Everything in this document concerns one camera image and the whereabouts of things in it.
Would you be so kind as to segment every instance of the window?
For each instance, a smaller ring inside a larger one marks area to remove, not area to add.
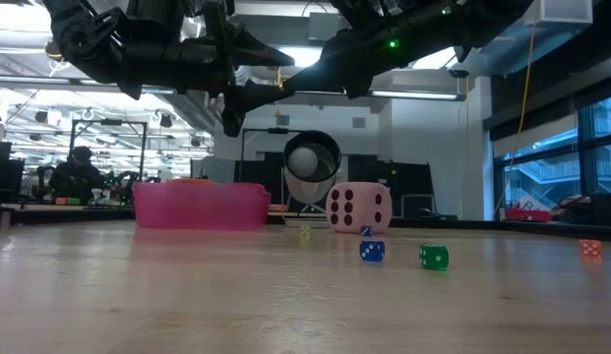
[[[594,137],[606,137],[611,135],[611,97],[603,99],[591,106]]]
[[[540,142],[531,144],[527,147],[520,148],[515,154],[515,157],[530,155],[537,152],[547,151],[553,148],[564,147],[566,145],[576,144],[579,138],[579,130],[577,128],[555,135]],[[504,155],[504,160],[511,160],[512,153]]]
[[[520,137],[526,146],[513,167],[508,148],[517,137],[494,142],[496,203],[504,194],[499,207],[549,210],[565,197],[611,194],[611,97],[577,109]]]
[[[596,192],[611,193],[611,145],[595,150]]]
[[[580,193],[580,162],[575,152],[504,167],[506,205],[551,209]]]

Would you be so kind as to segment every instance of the blue die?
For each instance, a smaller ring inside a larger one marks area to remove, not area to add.
[[[373,236],[373,226],[362,226],[360,229],[360,235]]]
[[[360,257],[362,261],[381,262],[384,260],[386,246],[384,241],[362,241],[360,244]]]

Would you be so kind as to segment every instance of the glass window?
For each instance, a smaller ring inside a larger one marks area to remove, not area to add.
[[[611,193],[611,145],[597,148],[595,159],[596,192]]]
[[[611,135],[611,97],[591,106],[594,136],[596,138]]]
[[[522,147],[518,150],[515,157],[526,156],[532,153],[537,153],[551,148],[564,147],[570,144],[576,144],[579,139],[579,130],[577,128],[565,131],[561,134],[557,134],[554,137],[544,139],[540,142],[534,143],[527,147]],[[513,156],[512,153],[504,155],[504,160],[510,160]]]
[[[506,205],[549,210],[565,197],[580,193],[577,153],[538,159],[504,169]]]

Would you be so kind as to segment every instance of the white wall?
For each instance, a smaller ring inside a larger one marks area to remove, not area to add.
[[[393,102],[393,161],[429,163],[438,212],[459,215],[463,136],[459,102]]]
[[[493,154],[482,129],[482,120],[490,114],[486,78],[476,81],[468,102],[396,99],[393,137],[380,142],[380,151],[390,144],[395,162],[430,164],[438,212],[465,220],[491,219]]]
[[[460,219],[490,219],[493,208],[493,154],[482,120],[491,112],[490,81],[478,79],[467,102],[394,99],[378,115],[369,108],[285,105],[291,129],[330,134],[343,154],[372,154],[380,160],[429,163],[438,212]],[[365,117],[366,129],[353,129],[352,118]],[[275,107],[248,114],[246,128],[275,126]],[[248,133],[246,159],[282,151],[290,136]],[[241,140],[215,133],[217,158],[239,159]],[[345,180],[345,173],[340,175]]]
[[[378,158],[382,161],[393,159],[393,145],[395,135],[393,134],[393,100],[380,112],[380,125],[378,137]]]
[[[321,130],[331,135],[343,154],[378,154],[378,115],[369,108],[362,107],[318,107],[302,105],[283,105],[279,107],[282,115],[290,116],[289,129]],[[267,129],[276,126],[276,108],[267,105],[248,113],[244,128]],[[366,129],[352,128],[353,117],[366,118]],[[244,158],[263,159],[263,152],[281,152],[285,143],[292,137],[269,135],[268,133],[246,134]],[[239,159],[241,153],[241,133],[238,138],[226,137],[221,129],[215,130],[214,155],[217,158]]]

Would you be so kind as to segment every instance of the green die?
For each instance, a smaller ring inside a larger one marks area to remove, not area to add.
[[[450,264],[450,253],[445,246],[422,245],[419,248],[419,261],[426,269],[446,270]]]

